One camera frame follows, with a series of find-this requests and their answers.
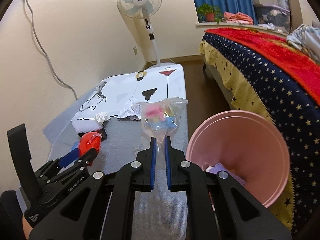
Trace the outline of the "wooden bookshelf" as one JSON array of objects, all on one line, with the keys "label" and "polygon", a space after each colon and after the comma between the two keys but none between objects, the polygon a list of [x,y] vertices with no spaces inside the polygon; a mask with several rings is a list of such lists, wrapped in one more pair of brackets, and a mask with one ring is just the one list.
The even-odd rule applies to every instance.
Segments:
[{"label": "wooden bookshelf", "polygon": [[313,10],[310,8],[307,0],[287,0],[287,3],[281,0],[279,5],[286,5],[291,11],[292,29],[296,29],[301,24],[310,24],[313,21]]}]

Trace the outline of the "striped grey duvet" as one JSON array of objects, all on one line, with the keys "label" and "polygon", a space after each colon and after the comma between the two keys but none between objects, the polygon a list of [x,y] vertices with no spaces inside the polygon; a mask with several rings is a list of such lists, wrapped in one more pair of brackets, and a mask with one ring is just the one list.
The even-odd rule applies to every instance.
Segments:
[{"label": "striped grey duvet", "polygon": [[286,37],[286,42],[293,48],[308,55],[319,64],[319,28],[301,24]]}]

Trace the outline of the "pink plastic trash bin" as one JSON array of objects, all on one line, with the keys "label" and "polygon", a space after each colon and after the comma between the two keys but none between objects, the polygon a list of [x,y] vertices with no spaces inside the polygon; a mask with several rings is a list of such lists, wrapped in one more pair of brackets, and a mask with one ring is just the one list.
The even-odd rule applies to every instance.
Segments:
[{"label": "pink plastic trash bin", "polygon": [[203,170],[221,163],[265,207],[282,194],[290,156],[278,129],[248,111],[225,111],[205,120],[189,140],[185,157]]}]

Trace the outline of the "lavender foam sheet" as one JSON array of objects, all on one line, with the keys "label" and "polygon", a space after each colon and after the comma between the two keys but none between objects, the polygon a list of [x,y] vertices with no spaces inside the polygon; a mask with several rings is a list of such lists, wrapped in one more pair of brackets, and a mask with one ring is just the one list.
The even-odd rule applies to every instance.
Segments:
[{"label": "lavender foam sheet", "polygon": [[213,173],[213,174],[218,174],[219,172],[227,172],[230,176],[232,176],[239,184],[242,186],[245,186],[246,182],[244,179],[241,177],[237,176],[235,173],[232,171],[226,169],[221,163],[217,163],[214,166],[209,166],[206,168],[206,172]]}]

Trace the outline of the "pink folded clothes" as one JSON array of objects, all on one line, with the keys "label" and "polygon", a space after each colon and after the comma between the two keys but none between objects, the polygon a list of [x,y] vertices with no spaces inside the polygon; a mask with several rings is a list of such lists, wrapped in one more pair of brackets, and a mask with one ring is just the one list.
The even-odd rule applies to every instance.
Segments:
[{"label": "pink folded clothes", "polygon": [[242,12],[238,12],[234,14],[234,13],[225,11],[223,13],[223,16],[227,23],[238,23],[238,24],[247,24],[247,25],[254,24],[253,19],[250,16],[243,14]]}]

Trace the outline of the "white tissue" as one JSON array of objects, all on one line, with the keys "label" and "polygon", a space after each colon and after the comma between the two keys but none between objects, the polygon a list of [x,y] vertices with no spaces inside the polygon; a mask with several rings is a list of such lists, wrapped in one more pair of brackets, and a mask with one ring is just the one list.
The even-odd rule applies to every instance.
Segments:
[{"label": "white tissue", "polygon": [[100,112],[100,113],[97,113],[95,116],[94,116],[94,120],[99,124],[99,125],[102,125],[104,122],[107,122],[110,120],[110,116],[107,112]]}]

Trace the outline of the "potted green plant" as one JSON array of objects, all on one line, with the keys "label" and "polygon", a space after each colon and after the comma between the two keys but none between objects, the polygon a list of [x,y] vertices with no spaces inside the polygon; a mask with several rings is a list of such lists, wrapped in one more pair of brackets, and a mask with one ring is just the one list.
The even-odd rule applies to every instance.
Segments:
[{"label": "potted green plant", "polygon": [[202,4],[196,9],[200,22],[219,23],[223,19],[223,13],[217,5]]}]

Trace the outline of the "red plastic wrapper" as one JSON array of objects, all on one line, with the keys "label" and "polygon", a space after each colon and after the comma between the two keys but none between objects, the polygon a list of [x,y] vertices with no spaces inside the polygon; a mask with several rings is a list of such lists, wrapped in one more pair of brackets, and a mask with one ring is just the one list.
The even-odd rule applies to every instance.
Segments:
[{"label": "red plastic wrapper", "polygon": [[73,154],[71,160],[77,160],[80,156],[84,155],[91,148],[94,148],[97,152],[99,152],[102,138],[102,135],[98,132],[85,133],[80,138],[80,140],[76,141],[72,146],[71,151],[77,149],[78,154]]}]

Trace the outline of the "grey table cover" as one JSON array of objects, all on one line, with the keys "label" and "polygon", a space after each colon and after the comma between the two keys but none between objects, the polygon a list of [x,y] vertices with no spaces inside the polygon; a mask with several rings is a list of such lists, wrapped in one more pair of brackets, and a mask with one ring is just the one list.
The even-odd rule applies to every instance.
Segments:
[{"label": "grey table cover", "polygon": [[185,193],[167,189],[165,169],[155,169],[150,192],[136,192],[131,239],[185,239],[187,199]]}]

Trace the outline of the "navy star bed sheet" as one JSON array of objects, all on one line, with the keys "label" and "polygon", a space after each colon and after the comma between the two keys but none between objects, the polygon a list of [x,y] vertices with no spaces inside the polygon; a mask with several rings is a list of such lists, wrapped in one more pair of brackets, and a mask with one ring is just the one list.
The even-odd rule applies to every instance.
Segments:
[{"label": "navy star bed sheet", "polygon": [[271,212],[293,237],[315,228],[319,222],[319,103],[283,70],[246,46],[204,34],[199,52],[217,71],[228,103],[263,116],[286,141],[290,175]]}]

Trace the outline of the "white plastic bag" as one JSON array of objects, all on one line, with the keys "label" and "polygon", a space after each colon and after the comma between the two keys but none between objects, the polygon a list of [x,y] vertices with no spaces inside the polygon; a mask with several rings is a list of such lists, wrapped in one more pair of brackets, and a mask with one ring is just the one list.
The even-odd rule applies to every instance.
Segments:
[{"label": "white plastic bag", "polygon": [[130,98],[118,114],[118,119],[130,119],[139,121],[141,119],[142,107],[137,98]]}]

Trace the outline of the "red floral blanket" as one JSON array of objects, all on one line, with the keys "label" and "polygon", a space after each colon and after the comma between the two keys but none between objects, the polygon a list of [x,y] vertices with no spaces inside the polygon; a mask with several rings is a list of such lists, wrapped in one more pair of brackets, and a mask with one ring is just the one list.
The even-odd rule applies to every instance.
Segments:
[{"label": "red floral blanket", "polygon": [[284,38],[252,28],[214,28],[204,33],[209,37],[226,38],[260,54],[293,78],[314,102],[319,103],[319,64],[289,46]]}]

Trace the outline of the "white standing fan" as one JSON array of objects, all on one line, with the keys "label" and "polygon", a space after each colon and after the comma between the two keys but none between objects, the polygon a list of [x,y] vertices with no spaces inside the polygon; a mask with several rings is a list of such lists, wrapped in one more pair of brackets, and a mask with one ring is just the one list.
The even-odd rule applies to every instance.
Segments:
[{"label": "white standing fan", "polygon": [[148,33],[149,40],[151,41],[155,53],[156,67],[175,64],[172,60],[162,63],[157,51],[154,29],[150,17],[160,9],[161,5],[162,0],[117,0],[117,7],[121,14],[129,18],[143,20],[144,29]]}]

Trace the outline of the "white printed cloth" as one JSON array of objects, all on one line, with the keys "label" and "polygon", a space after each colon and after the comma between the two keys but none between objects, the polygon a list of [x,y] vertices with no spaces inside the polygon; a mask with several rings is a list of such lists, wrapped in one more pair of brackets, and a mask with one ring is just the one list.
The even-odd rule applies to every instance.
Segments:
[{"label": "white printed cloth", "polygon": [[172,97],[186,98],[184,71],[180,64],[116,75],[101,81],[72,120],[90,120],[100,112],[116,116],[130,99],[158,102]]}]

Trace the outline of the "clear bag with colourful bits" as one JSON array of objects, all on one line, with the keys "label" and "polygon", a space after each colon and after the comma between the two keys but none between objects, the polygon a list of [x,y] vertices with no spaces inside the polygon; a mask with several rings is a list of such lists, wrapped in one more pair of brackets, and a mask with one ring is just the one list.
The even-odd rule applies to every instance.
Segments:
[{"label": "clear bag with colourful bits", "polygon": [[152,137],[156,139],[156,167],[165,169],[165,139],[174,137],[188,100],[173,97],[158,102],[139,102],[141,107],[141,139],[143,146],[150,144]]}]

